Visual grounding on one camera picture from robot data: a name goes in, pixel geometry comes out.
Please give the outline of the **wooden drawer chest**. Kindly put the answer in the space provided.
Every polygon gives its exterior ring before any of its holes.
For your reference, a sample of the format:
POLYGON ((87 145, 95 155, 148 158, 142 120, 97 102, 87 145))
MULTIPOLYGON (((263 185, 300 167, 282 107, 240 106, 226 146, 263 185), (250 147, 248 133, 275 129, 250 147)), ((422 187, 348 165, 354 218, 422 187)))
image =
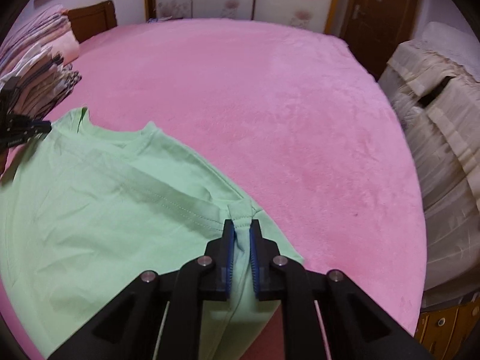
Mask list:
POLYGON ((434 359, 454 359, 479 322, 479 293, 421 311, 414 338, 434 359))

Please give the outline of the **cream lace covered furniture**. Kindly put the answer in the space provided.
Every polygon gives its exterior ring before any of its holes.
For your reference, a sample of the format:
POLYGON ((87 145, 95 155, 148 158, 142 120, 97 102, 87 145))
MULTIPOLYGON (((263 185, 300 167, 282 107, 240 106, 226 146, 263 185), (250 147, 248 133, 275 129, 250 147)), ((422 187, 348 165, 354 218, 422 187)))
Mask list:
POLYGON ((479 40, 430 22, 399 44, 379 86, 403 129, 427 236, 422 306, 479 289, 479 40))

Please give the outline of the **dark wooden headboard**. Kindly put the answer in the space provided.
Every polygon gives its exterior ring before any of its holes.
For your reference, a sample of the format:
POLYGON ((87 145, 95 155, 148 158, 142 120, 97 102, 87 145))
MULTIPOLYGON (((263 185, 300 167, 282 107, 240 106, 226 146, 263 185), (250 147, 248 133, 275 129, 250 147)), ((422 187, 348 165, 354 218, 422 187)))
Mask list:
POLYGON ((71 9, 67 12, 72 32, 79 43, 114 29, 117 24, 114 2, 107 0, 88 7, 71 9))

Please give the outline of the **light green t-shirt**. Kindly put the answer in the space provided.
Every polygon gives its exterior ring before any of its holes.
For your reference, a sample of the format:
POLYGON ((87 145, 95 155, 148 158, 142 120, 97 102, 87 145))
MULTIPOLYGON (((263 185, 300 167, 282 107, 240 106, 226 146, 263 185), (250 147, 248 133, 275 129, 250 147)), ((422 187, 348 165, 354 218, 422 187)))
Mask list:
POLYGON ((232 220, 233 288, 203 309, 201 359, 239 359, 278 308, 254 295, 249 228, 290 258, 278 225, 232 180, 154 124, 93 125, 86 108, 33 138, 1 178, 1 280, 44 356, 145 270, 174 271, 232 220))

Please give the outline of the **stack of folded clothes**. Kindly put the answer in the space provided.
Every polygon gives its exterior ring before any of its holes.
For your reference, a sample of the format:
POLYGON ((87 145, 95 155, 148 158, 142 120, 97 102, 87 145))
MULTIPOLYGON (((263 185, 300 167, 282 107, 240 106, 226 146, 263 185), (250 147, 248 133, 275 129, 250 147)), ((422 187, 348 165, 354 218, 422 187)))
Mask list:
POLYGON ((80 72, 52 46, 34 44, 1 77, 1 118, 44 119, 80 82, 80 72))

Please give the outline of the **folded pink quilts pile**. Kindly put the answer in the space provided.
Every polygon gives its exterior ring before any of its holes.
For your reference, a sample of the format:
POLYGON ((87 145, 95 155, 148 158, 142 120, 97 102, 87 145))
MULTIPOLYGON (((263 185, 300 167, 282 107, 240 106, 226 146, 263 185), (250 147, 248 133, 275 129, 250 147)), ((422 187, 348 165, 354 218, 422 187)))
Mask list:
POLYGON ((53 54, 59 52, 65 63, 75 60, 80 54, 80 44, 67 13, 62 5, 54 5, 12 30, 1 44, 1 74, 10 72, 37 43, 40 47, 51 47, 53 54))

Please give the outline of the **bedside table with items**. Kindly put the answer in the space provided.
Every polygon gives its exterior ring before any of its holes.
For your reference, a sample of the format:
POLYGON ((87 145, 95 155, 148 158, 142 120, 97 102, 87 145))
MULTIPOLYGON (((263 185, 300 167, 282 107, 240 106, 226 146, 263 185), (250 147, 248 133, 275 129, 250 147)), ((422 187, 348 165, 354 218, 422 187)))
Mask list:
POLYGON ((163 23, 163 22, 168 22, 172 20, 183 20, 184 16, 163 16, 160 18, 149 18, 147 20, 147 23, 163 23))

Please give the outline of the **pink bed blanket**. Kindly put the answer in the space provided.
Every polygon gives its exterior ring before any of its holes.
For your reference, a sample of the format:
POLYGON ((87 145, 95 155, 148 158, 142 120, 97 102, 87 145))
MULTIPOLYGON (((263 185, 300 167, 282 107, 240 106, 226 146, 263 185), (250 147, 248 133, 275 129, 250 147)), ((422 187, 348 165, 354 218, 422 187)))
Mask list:
MULTIPOLYGON (((422 199, 386 96, 340 39, 230 19, 118 27, 86 41, 54 123, 86 108, 113 132, 152 123, 265 210, 308 269, 345 271, 408 332, 425 280, 422 199)), ((1 281, 1 312, 44 359, 1 281)), ((278 359, 277 311, 240 359, 278 359)))

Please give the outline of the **dark brown wooden door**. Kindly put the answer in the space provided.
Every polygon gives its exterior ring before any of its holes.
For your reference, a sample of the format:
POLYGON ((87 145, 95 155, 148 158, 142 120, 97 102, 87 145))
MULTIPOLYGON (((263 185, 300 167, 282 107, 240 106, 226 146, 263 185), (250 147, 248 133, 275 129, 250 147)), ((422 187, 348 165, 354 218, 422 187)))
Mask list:
POLYGON ((412 34, 419 0, 349 0, 340 38, 379 79, 398 44, 412 34))

